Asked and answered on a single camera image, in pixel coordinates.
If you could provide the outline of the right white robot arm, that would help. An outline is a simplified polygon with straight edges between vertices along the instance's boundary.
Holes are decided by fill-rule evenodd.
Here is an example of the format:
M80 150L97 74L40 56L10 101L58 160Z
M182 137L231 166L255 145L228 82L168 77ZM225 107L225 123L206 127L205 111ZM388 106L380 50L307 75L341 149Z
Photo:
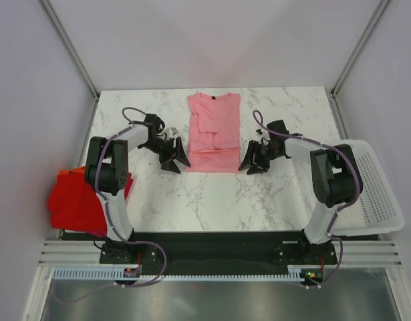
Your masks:
M283 120L263 127L269 139L251 140L239 170L248 175L268 172L271 161L284 157L305 162L311 167L312 189L317 203L309 223L300 232L289 254L302 263L319 263L332 252L332 229L339 212L352 206L363 191L363 182L352 151L347 144L330 146L290 134Z

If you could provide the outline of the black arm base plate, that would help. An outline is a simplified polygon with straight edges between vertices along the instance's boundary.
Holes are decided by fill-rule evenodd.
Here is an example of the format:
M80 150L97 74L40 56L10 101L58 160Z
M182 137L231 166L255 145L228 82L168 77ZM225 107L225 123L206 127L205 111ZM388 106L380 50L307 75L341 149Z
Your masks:
M301 231L136 232L134 245L96 239L100 263L138 263L143 276L276 276L289 265L337 263L332 242L311 245Z

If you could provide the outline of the pink t shirt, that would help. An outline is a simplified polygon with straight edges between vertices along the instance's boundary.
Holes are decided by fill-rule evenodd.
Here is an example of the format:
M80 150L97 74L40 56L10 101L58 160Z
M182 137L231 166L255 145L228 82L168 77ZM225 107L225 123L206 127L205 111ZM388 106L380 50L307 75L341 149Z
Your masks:
M240 166L239 94L188 97L188 172L237 173Z

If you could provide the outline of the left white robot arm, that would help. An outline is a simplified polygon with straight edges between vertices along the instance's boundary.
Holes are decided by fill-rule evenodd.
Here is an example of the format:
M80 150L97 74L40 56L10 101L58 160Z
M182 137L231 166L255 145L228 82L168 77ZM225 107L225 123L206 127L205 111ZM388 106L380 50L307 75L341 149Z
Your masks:
M191 167L179 136L167 136L165 123L157 114L145 113L143 120L128 120L128 125L109 138L94 136L90 139L84 180L98 197L107 227L102 236L101 264L140 263L145 249L152 253L158 245L151 241L137 241L134 236L124 196L128 184L128 154L145 148L158 155L160 168L179 174L180 163Z

